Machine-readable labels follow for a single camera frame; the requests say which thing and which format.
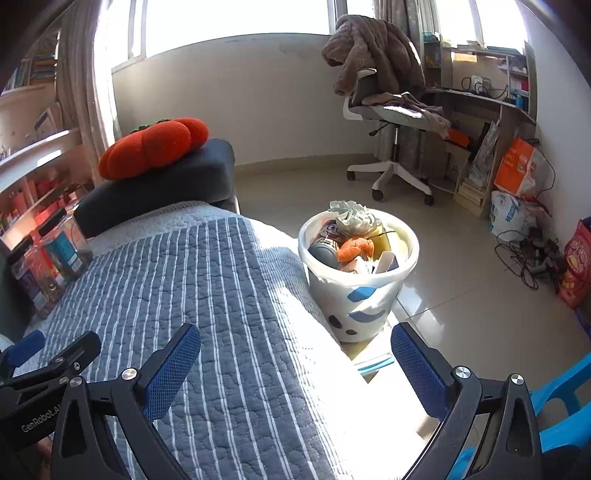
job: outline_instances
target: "dark gray pillow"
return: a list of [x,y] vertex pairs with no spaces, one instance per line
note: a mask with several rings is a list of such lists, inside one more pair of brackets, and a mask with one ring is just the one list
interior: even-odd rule
[[173,203],[228,200],[234,192],[234,162],[230,143],[212,138],[168,167],[103,182],[80,202],[74,218],[90,238]]

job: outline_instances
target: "plastic bag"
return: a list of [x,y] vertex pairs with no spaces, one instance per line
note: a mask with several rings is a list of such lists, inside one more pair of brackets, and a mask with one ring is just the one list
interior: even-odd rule
[[499,138],[499,130],[499,122],[491,123],[491,127],[488,129],[488,132],[474,157],[474,161],[470,166],[468,179],[476,188],[481,190],[485,187],[488,175],[491,172],[491,152],[495,147],[497,138]]
[[373,213],[369,213],[367,208],[353,200],[333,200],[330,202],[329,212],[339,214],[336,218],[339,232],[348,237],[367,236],[382,225]]
[[500,240],[510,242],[520,240],[529,233],[530,227],[536,226],[535,216],[513,195],[495,190],[491,194],[491,214],[489,229]]

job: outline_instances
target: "orange box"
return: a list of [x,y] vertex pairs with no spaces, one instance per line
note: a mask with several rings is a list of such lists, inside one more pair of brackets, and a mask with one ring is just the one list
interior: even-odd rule
[[495,185],[513,195],[534,195],[545,177],[546,168],[539,169],[545,163],[546,159],[536,148],[516,138],[503,155]]
[[460,145],[461,147],[466,148],[468,146],[468,143],[470,143],[470,138],[468,138],[468,136],[465,133],[462,133],[459,130],[456,130],[455,128],[448,129],[447,133],[449,134],[449,141],[454,142],[455,144]]

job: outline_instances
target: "blue pattern on trash bin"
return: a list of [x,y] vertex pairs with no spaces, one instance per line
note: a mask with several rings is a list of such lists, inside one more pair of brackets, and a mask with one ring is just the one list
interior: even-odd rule
[[370,323],[373,322],[374,320],[379,319],[382,315],[384,315],[384,313],[386,313],[385,310],[380,310],[378,313],[365,313],[365,312],[349,312],[349,316],[355,320],[356,322],[359,323]]
[[376,290],[377,288],[373,287],[357,287],[351,293],[349,293],[349,295],[347,295],[347,298],[350,301],[357,303],[358,301],[367,300],[370,298],[370,296],[373,295]]

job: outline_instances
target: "white wall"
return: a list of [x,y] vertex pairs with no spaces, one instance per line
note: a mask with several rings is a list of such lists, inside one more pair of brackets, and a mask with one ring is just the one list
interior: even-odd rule
[[524,21],[537,70],[537,137],[556,169],[554,188],[541,200],[564,245],[577,221],[591,216],[591,87],[550,30],[529,11]]
[[343,118],[325,35],[259,34],[170,50],[113,74],[122,133],[163,118],[204,120],[237,164],[373,152],[372,122]]

